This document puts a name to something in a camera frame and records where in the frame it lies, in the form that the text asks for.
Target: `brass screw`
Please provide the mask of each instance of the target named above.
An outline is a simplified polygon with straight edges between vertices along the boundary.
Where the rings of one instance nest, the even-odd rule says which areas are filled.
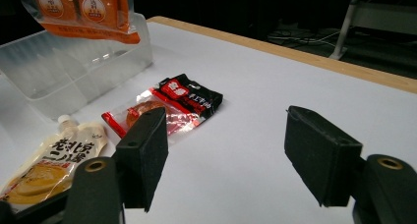
[[[106,163],[103,160],[94,160],[86,166],[86,171],[96,172],[105,167]]]
[[[382,157],[378,159],[378,162],[382,166],[387,167],[389,169],[393,169],[393,170],[401,170],[403,168],[400,162],[392,158]]]

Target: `printed label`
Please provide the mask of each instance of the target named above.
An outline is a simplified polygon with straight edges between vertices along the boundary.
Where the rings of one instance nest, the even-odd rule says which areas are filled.
[[[39,5],[45,14],[59,18],[64,14],[64,6],[61,0],[39,0]]]
[[[162,87],[162,91],[169,95],[172,99],[178,99],[187,95],[189,90],[182,86],[177,80],[171,80]]]
[[[100,0],[84,0],[83,14],[91,21],[100,22],[105,17],[105,6]]]

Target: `floor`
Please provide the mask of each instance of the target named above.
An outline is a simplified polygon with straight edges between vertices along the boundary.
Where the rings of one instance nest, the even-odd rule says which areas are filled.
[[[328,57],[334,50],[339,29],[316,31],[297,24],[279,23],[268,42]],[[340,61],[417,79],[417,36],[352,27]]]

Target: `white table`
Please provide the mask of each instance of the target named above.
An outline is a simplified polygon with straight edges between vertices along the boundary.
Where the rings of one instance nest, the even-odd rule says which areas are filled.
[[[149,23],[154,63],[73,116],[105,125],[101,113],[183,73],[223,93],[224,100],[212,118],[169,145],[150,212],[127,209],[127,223],[353,223],[353,199],[348,207],[319,207],[286,157],[285,110],[290,105],[317,111],[364,143],[363,158],[387,154],[417,168],[417,95],[409,92],[415,89],[413,80],[392,76],[392,84],[411,84],[407,91],[392,88],[326,70],[321,62],[325,58],[302,63],[158,24],[163,21]],[[280,47],[272,51],[280,50],[283,55],[312,57]],[[339,66],[339,72],[351,75],[344,69],[351,65]],[[364,79],[378,78],[365,69],[361,72],[361,67],[352,68]],[[57,124],[36,115],[3,76],[0,102],[4,184],[42,139],[57,132]],[[102,155],[110,156],[119,138],[106,128],[110,143]]]

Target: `orange food package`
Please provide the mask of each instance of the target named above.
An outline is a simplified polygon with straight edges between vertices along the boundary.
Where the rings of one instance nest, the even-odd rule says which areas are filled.
[[[137,44],[133,0],[22,0],[49,32],[66,37],[111,39]]]

